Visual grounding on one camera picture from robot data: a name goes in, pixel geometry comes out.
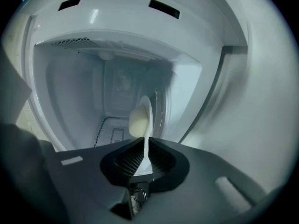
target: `air vent grille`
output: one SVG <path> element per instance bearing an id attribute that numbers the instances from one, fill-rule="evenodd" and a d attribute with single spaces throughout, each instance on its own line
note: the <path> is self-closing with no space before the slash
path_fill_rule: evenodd
<path id="1" fill-rule="evenodd" d="M 61 40 L 58 42 L 53 42 L 52 45 L 67 48 L 101 48 L 101 46 L 95 44 L 87 37 Z"/>
<path id="2" fill-rule="evenodd" d="M 131 178 L 137 171 L 140 163 L 144 157 L 144 144 L 137 144 L 120 154 L 115 160 L 114 164 L 127 177 Z"/>
<path id="3" fill-rule="evenodd" d="M 173 155 L 152 142 L 149 142 L 149 160 L 155 180 L 170 172 L 176 163 Z"/>
<path id="4" fill-rule="evenodd" d="M 93 147 L 96 147 L 97 146 L 97 144 L 98 144 L 98 141 L 99 141 L 99 137 L 100 137 L 100 134 L 101 134 L 101 131 L 102 131 L 102 128 L 103 128 L 103 126 L 104 126 L 104 123 L 106 122 L 106 120 L 107 119 L 119 119 L 119 118 L 117 118 L 117 117 L 106 117 L 106 118 L 104 118 L 104 120 L 103 120 L 103 123 L 102 123 L 102 125 L 101 125 L 101 127 L 100 127 L 100 130 L 99 130 L 99 132 L 98 132 L 98 135 L 97 135 L 97 137 L 96 137 L 96 139 L 95 139 L 95 142 L 94 142 L 94 145 L 93 145 Z M 112 144 L 113 143 L 113 136 L 114 136 L 114 132 L 115 131 L 121 131 L 122 132 L 122 141 L 124 141 L 124 132 L 125 132 L 125 130 L 124 129 L 113 129 L 112 130 L 112 135 L 111 135 L 111 141 L 110 141 L 110 144 Z"/>

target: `rectangular opening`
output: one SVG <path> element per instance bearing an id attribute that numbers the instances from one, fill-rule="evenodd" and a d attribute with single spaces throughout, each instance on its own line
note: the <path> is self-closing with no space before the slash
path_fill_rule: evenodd
<path id="1" fill-rule="evenodd" d="M 175 17 L 176 19 L 179 18 L 180 12 L 173 7 L 170 7 L 162 2 L 158 2 L 156 0 L 151 0 L 149 3 L 149 7 L 164 12 L 170 16 Z"/>
<path id="2" fill-rule="evenodd" d="M 78 5 L 80 2 L 80 0 L 67 0 L 65 2 L 63 2 L 60 7 L 59 7 L 59 11 L 60 10 L 63 10 L 63 9 L 66 9 L 68 7 L 72 7 L 72 6 L 75 6 L 75 5 Z"/>

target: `vent slot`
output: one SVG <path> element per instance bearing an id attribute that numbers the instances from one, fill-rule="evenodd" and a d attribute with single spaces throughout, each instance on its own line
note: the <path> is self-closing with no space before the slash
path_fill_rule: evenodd
<path id="1" fill-rule="evenodd" d="M 149 142 L 149 160 L 155 180 L 169 173 L 176 164 L 172 154 L 152 142 Z"/>
<path id="2" fill-rule="evenodd" d="M 175 17 L 176 19 L 179 18 L 180 12 L 178 10 L 176 10 L 173 7 L 170 7 L 162 2 L 158 2 L 156 0 L 151 0 L 149 3 L 149 7 L 159 10 L 163 13 L 166 13 L 172 17 Z"/>
<path id="3" fill-rule="evenodd" d="M 68 8 L 68 7 L 72 7 L 72 6 L 78 5 L 79 2 L 80 2 L 80 0 L 67 0 L 67 1 L 63 2 L 63 3 L 60 5 L 58 11 L 63 10 L 63 9 L 66 9 L 66 8 Z"/>
<path id="4" fill-rule="evenodd" d="M 101 48 L 99 45 L 95 44 L 87 37 L 85 38 L 73 38 L 62 40 L 58 42 L 53 42 L 53 46 L 61 46 L 67 48 Z"/>
<path id="5" fill-rule="evenodd" d="M 115 160 L 115 166 L 127 177 L 134 176 L 144 157 L 144 143 L 134 145 L 124 153 L 118 155 Z"/>

